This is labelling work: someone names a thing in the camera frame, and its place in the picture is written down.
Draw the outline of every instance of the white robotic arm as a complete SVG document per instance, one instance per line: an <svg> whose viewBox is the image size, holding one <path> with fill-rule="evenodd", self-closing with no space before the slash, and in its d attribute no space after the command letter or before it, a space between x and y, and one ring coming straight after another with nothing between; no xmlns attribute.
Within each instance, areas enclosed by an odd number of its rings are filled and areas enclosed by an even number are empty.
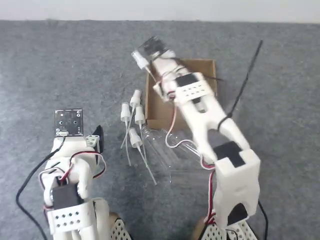
<svg viewBox="0 0 320 240"><path fill-rule="evenodd" d="M213 206L217 227L224 230L248 219L257 209L260 159L235 122L227 117L201 73L190 72L156 37L139 49L150 58L159 76L153 89L164 102L174 102L192 131L198 152L209 165L215 166L217 188ZM144 59L140 52L132 53L139 66ZM230 142L212 148L208 142L210 129L218 130Z"/></svg>
<svg viewBox="0 0 320 240"><path fill-rule="evenodd" d="M110 231L109 206L103 198L91 198L93 178L106 170L103 151L103 130L97 127L94 135L83 137L82 110L64 109L55 112L55 150L62 147L46 163L39 174L43 188L44 208L54 240L109 240L115 234L130 235L121 219ZM103 170L99 163L104 163Z"/></svg>

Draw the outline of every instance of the black cable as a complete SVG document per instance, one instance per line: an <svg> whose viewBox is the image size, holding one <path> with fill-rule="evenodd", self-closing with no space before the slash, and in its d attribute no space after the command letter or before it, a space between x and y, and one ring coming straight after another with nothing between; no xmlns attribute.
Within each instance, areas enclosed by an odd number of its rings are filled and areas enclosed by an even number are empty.
<svg viewBox="0 0 320 240"><path fill-rule="evenodd" d="M240 88L240 91L239 91L239 93L238 93L238 96L236 96L236 99L235 99L235 101L234 101L234 104L233 104L233 106L232 106L232 108L231 108L231 111L230 111L230 112L227 114L227 116L224 117L224 118L219 122L219 124L218 124L218 127L217 127L218 132L219 132L219 130L220 130L221 124L222 124L226 119L232 117L232 114L233 114L234 110L236 109L236 106L237 106L237 104L238 104L238 102L239 102L239 100L240 100L240 97L241 97L241 95L243 94L244 89L245 89L245 87L246 87L246 85L247 85L247 82L248 82L248 79L249 79L249 75L250 75L250 73L252 72L252 69L253 69L254 66L255 66L255 62L256 62L256 60L257 60L257 57L258 57L258 54L259 54L259 52L260 52L260 49L261 49L261 46L262 46L262 43L263 43L263 42L264 42L264 41L260 40L259 45L258 45L258 47L257 47L256 50L255 50L255 54L254 54L254 56L253 56L253 58L252 58L252 60L251 60L251 63L250 63L248 72L246 73L245 79L244 79L244 81L243 81L243 83L242 83L242 86L241 86L241 88Z"/></svg>
<svg viewBox="0 0 320 240"><path fill-rule="evenodd" d="M26 186L29 183L31 177L36 173L36 171L41 167L42 164L44 164L47 160L49 160L53 155L55 155L62 148L62 146L65 143L65 140L66 140L66 137L64 136L61 145L56 150L54 150L53 152L49 153L41 162L38 163L37 166L35 166L35 168L29 173L28 177L25 179L24 183L22 184L22 186L20 187L20 189L18 190L18 192L16 193L16 196L15 196L15 202L16 202L17 206L37 226L37 228L41 232L41 235L42 235L44 240L47 240L47 236L45 234L45 231L42 229L42 227L40 226L39 222L21 205L21 203L19 201L19 197L20 197L21 193L23 192L23 190L26 188Z"/></svg>
<svg viewBox="0 0 320 240"><path fill-rule="evenodd" d="M269 228L268 216L267 216L266 211L264 210L264 207L262 206L260 200L258 200L258 205L259 205L259 207L261 209L261 212L262 212L262 214L264 216L264 220L265 220L264 237L263 237L263 239L267 240L267 238L268 238L268 228Z"/></svg>
<svg viewBox="0 0 320 240"><path fill-rule="evenodd" d="M238 233L237 233L235 230L232 230L232 229L226 229L226 231L234 232L235 237L236 237L236 240L239 240Z"/></svg>

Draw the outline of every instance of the gray carpet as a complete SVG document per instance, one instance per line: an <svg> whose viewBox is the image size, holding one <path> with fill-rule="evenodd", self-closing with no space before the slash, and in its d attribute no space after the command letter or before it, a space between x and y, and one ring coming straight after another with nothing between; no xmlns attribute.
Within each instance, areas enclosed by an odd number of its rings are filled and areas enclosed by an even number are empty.
<svg viewBox="0 0 320 240"><path fill-rule="evenodd" d="M52 147L54 109L73 107L83 108L87 134L99 124L105 131L108 170L93 196L108 200L136 240L189 239L206 214L206 187L170 187L165 177L154 187L138 154L128 168L119 151L121 102L145 83L130 53L152 35L181 57L216 59L224 107L264 40L236 122L262 160L269 239L319 239L320 25L51 20L0 21L0 239L41 239L15 195ZM21 201L48 234L36 177ZM249 222L262 236L259 210Z"/></svg>

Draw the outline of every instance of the white wall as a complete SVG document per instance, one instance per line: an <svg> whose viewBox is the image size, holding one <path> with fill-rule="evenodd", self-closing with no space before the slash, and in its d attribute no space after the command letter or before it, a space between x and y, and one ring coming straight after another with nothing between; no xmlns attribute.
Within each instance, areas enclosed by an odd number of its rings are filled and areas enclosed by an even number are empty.
<svg viewBox="0 0 320 240"><path fill-rule="evenodd" d="M320 23L320 0L0 0L0 19Z"/></svg>

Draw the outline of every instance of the transparent plastic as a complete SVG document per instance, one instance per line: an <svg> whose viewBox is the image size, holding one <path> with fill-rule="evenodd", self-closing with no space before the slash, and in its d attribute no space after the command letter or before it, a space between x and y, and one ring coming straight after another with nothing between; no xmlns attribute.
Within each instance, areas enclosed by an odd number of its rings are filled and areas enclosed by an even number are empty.
<svg viewBox="0 0 320 240"><path fill-rule="evenodd" d="M200 156L194 145L183 142L176 148L169 148L165 144L166 130L143 126L142 132L148 159L158 182L169 182L172 187L207 187L209 172L201 168ZM171 133L168 143L174 145L183 139L190 139L188 133Z"/></svg>

